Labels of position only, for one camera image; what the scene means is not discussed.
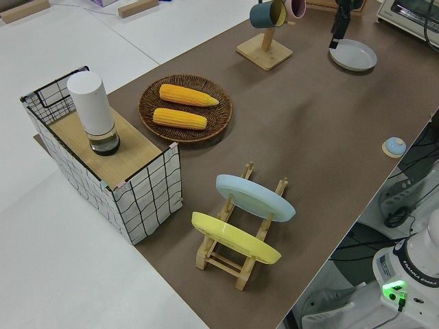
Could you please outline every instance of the pink mug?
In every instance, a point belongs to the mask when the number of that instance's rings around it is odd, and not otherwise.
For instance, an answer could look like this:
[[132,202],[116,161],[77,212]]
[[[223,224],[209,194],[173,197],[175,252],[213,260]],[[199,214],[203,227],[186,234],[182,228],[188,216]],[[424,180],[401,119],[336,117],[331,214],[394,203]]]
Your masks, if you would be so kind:
[[307,9],[305,0],[284,0],[287,8],[287,20],[301,19]]

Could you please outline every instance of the blue mug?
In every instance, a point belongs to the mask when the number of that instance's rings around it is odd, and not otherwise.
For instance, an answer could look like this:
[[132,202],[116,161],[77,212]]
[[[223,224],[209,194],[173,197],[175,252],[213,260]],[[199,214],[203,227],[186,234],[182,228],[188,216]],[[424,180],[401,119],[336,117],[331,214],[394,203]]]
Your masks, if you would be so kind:
[[287,17],[282,0],[262,2],[259,0],[250,10],[250,23],[257,29],[281,26]]

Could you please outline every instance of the corn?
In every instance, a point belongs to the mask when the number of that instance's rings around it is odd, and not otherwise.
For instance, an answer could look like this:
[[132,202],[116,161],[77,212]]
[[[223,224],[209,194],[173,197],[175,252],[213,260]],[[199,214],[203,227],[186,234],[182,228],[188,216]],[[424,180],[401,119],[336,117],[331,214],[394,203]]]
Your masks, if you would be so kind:
[[214,106],[219,103],[216,98],[206,93],[174,84],[162,84],[160,98],[164,101],[192,106]]
[[207,118],[201,115],[171,110],[170,108],[156,108],[152,122],[169,127],[203,130],[207,126]]

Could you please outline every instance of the green light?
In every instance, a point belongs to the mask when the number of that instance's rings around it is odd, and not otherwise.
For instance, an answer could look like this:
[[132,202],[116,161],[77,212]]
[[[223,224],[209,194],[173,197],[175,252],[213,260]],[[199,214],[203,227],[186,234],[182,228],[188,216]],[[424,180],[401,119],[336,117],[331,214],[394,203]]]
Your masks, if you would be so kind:
[[[395,291],[400,290],[402,287],[406,285],[405,281],[397,280],[394,282],[383,284],[383,294],[386,298],[390,299],[389,295],[391,293],[395,293]],[[400,298],[405,298],[405,292],[401,291]]]

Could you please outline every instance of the white table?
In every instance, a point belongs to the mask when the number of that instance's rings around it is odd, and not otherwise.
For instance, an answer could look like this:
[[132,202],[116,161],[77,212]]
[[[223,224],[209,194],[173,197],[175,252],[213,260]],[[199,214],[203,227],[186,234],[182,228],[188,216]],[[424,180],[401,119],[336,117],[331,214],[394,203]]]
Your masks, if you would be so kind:
[[109,93],[247,19],[256,1],[160,2],[124,20],[117,8],[132,1],[50,2],[0,21],[0,328],[205,328],[70,186],[19,97],[83,65]]

